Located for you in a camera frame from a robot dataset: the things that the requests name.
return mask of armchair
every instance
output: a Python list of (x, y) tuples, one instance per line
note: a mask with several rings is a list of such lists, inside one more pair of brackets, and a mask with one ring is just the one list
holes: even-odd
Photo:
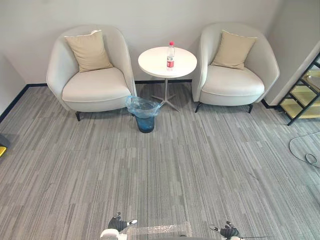
[[(257, 37), (244, 70), (211, 65), (220, 44), (221, 31)], [(202, 104), (219, 106), (249, 105), (260, 102), (279, 77), (279, 67), (266, 37), (242, 23), (222, 22), (205, 27), (201, 33), (197, 67), (192, 77), (192, 97)]]
[[(102, 30), (104, 48), (112, 68), (79, 72), (79, 65), (64, 36)], [(103, 112), (125, 107), (126, 97), (136, 96), (136, 86), (128, 46), (122, 33), (113, 26), (84, 25), (62, 33), (54, 43), (46, 82), (62, 106), (80, 112)]]

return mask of black chair leg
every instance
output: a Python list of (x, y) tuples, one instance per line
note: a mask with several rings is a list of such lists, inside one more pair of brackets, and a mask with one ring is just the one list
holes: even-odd
[(196, 109), (195, 109), (195, 113), (198, 112), (198, 110), (199, 110), (199, 108), (200, 108), (200, 106), (201, 106), (202, 104), (203, 104), (202, 102), (199, 102), (199, 103), (198, 103), (198, 106), (196, 106)]
[(253, 104), (248, 104), (248, 106), (249, 106), (249, 111), (248, 111), (248, 113), (251, 113), (251, 110), (252, 110), (252, 108), (254, 107), (254, 105), (253, 105)]
[(78, 122), (80, 122), (80, 112), (76, 111), (75, 115), (76, 115), (76, 119), (78, 119)]

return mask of red bottle label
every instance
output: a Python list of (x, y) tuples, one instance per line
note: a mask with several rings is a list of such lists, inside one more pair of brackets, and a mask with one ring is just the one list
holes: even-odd
[(166, 58), (166, 66), (168, 68), (173, 68), (174, 67), (174, 58), (172, 56), (168, 56)]

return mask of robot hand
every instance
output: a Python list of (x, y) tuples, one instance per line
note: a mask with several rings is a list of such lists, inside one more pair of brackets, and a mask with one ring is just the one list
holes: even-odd
[(130, 221), (122, 221), (120, 212), (117, 212), (115, 216), (113, 216), (108, 224), (108, 229), (116, 229), (118, 232), (121, 232), (128, 226), (136, 224), (138, 221), (136, 219)]
[(113, 216), (108, 224), (108, 228), (103, 230), (100, 235), (100, 239), (108, 239), (108, 240), (127, 240), (126, 234), (120, 234), (120, 232), (128, 226), (134, 225), (138, 222), (138, 220), (133, 219), (130, 221), (122, 221), (120, 212), (117, 212), (115, 216)]
[(240, 239), (240, 233), (238, 229), (229, 221), (226, 221), (226, 225), (224, 226), (224, 228), (219, 229), (213, 225), (209, 225), (209, 228), (211, 230), (219, 232), (227, 240), (230, 240), (232, 237), (232, 239)]

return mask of table base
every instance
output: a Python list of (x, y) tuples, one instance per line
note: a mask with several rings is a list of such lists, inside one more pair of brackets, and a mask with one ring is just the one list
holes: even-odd
[(173, 105), (169, 100), (172, 99), (173, 97), (175, 97), (176, 95), (172, 95), (172, 96), (169, 96), (167, 97), (167, 93), (168, 93), (168, 78), (165, 78), (164, 79), (164, 98), (162, 97), (158, 97), (158, 96), (151, 96), (155, 99), (159, 99), (161, 100), (162, 102), (160, 103), (160, 106), (162, 107), (163, 105), (165, 104), (168, 104), (170, 107), (172, 107), (173, 109), (177, 110), (178, 112), (180, 112), (180, 110), (175, 106)]

